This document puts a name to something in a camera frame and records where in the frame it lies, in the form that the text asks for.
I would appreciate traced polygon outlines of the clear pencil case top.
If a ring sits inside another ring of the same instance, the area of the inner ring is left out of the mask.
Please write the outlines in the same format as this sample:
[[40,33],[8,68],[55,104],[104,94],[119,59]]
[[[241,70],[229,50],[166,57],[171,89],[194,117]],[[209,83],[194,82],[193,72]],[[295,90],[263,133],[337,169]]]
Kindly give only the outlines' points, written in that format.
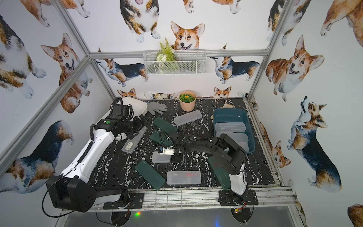
[[202,114],[199,110],[196,110],[174,118],[174,122],[176,126],[179,127],[191,123],[193,121],[196,121],[200,118],[202,118]]

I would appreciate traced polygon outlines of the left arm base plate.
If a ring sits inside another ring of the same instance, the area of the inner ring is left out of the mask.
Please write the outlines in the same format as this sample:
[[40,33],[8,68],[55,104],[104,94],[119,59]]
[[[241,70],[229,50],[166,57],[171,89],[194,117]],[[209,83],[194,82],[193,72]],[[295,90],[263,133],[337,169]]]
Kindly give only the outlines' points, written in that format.
[[103,209],[141,209],[144,201],[144,195],[144,193],[130,193],[127,196],[121,195],[118,201],[105,203]]

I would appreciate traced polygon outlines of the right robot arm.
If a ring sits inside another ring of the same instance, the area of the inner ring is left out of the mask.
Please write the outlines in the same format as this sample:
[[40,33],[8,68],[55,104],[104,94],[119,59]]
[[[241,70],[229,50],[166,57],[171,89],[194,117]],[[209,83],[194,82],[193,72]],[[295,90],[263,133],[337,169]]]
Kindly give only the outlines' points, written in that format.
[[171,143],[170,148],[174,150],[171,157],[173,163],[183,161],[184,154],[190,152],[201,152],[214,157],[216,162],[229,174],[231,190],[239,196],[248,190],[248,184],[244,175],[246,152],[227,134],[222,133],[218,137],[184,137],[176,132],[166,134],[160,132],[160,142],[167,149],[164,141]]

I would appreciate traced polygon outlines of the clear case with pens middle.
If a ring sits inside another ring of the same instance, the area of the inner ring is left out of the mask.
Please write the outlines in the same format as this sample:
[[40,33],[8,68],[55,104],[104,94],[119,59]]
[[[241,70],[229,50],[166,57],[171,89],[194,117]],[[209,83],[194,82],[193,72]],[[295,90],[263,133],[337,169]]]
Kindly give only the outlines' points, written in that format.
[[154,151],[152,154],[152,162],[154,164],[160,164],[160,163],[170,163],[171,162],[171,156],[160,154],[157,151]]

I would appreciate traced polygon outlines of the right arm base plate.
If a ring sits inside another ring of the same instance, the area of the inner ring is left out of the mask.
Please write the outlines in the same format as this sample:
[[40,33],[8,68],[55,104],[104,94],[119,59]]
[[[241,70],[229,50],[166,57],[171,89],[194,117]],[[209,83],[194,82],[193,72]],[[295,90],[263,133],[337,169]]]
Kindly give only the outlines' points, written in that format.
[[218,202],[221,206],[242,206],[242,205],[258,205],[258,198],[255,190],[247,189],[243,195],[238,195],[231,190],[219,191]]

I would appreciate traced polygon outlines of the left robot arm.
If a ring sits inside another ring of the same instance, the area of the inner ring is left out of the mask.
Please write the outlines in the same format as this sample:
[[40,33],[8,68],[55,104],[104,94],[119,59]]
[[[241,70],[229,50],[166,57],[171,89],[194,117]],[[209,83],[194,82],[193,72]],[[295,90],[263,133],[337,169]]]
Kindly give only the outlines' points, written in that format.
[[87,212],[94,205],[113,203],[119,208],[139,208],[143,194],[129,194],[127,188],[119,185],[93,187],[88,184],[97,162],[116,139],[124,133],[135,138],[147,125],[144,116],[132,119],[101,119],[90,126],[90,140],[72,163],[58,176],[52,176],[46,183],[47,192],[55,208],[70,212]]

